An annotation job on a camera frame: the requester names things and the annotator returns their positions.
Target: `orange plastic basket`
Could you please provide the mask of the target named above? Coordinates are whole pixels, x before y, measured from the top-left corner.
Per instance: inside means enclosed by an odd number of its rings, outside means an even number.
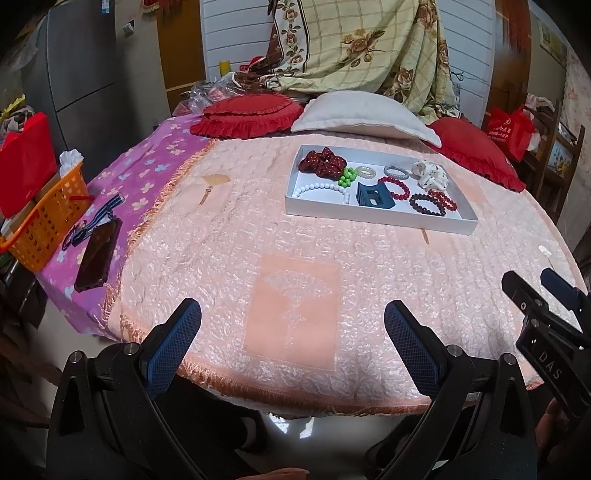
[[[75,166],[35,205],[18,230],[8,240],[0,236],[0,253],[10,253],[28,270],[37,272],[49,262],[53,252],[72,226],[92,203],[93,197]]]

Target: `white tray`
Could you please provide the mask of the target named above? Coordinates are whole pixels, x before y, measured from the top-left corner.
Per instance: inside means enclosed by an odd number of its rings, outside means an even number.
[[[357,177],[347,189],[350,197],[348,205],[342,203],[343,195],[341,193],[328,189],[309,190],[300,197],[293,198],[292,195],[295,189],[307,184],[336,183],[328,179],[320,179],[313,173],[302,173],[297,168],[300,161],[308,152],[315,150],[320,153],[324,147],[325,145],[302,145],[295,156],[285,193],[285,211],[288,215],[383,223],[384,225],[407,226],[439,232],[461,233],[464,235],[470,235],[476,228],[478,218],[470,203],[466,200],[466,197],[464,197],[464,194],[450,175],[448,175],[449,185],[445,193],[457,203],[457,211],[451,212],[446,210],[445,217],[418,213],[413,210],[408,200],[395,200],[396,205],[391,209],[359,205],[356,198],[358,183],[376,185],[378,180],[384,176],[384,167],[388,165],[396,165],[410,172],[411,167],[417,159],[402,155],[360,150],[358,148],[329,147],[335,155],[343,157],[347,161],[348,167],[357,168],[367,166],[373,168],[376,171],[375,178],[363,179]],[[403,180],[410,189],[411,195],[414,193],[426,193],[418,186],[417,180],[418,178],[413,175],[408,180]],[[388,190],[392,190],[393,192],[398,193],[400,191],[400,188],[392,183],[386,182],[386,186]]]

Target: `tissue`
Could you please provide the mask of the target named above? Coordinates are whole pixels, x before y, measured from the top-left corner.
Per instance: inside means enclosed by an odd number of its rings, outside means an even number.
[[[60,154],[60,177],[65,177],[68,172],[78,165],[83,159],[84,157],[82,154],[76,149],[62,152]]]

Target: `bed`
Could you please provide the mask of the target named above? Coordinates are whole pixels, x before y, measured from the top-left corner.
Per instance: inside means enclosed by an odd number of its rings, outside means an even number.
[[[423,411],[430,400],[416,390],[383,327],[385,305],[401,299],[444,343],[487,358],[513,352],[528,387],[539,384],[515,349],[522,316],[502,293],[501,277],[517,271],[572,322],[542,288],[540,272],[551,267],[584,284],[529,193],[509,192],[419,141],[318,133],[210,141],[188,133],[193,121],[165,122],[91,184],[100,206],[138,177],[115,211],[126,235],[104,288],[72,292],[80,247],[61,260],[56,252],[41,272],[49,297],[79,332],[141,341],[192,297],[203,321],[179,373],[195,383],[283,414]],[[479,224],[464,236],[288,216],[285,186],[302,144],[438,162]],[[157,173],[165,173],[158,186],[151,180]],[[150,197],[142,191],[149,184]],[[295,313],[305,321],[287,341]]]

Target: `smartphone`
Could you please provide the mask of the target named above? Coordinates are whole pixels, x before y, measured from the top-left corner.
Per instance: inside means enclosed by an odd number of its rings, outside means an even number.
[[[77,292],[101,287],[107,281],[121,224],[121,219],[113,218],[92,231],[74,282]]]

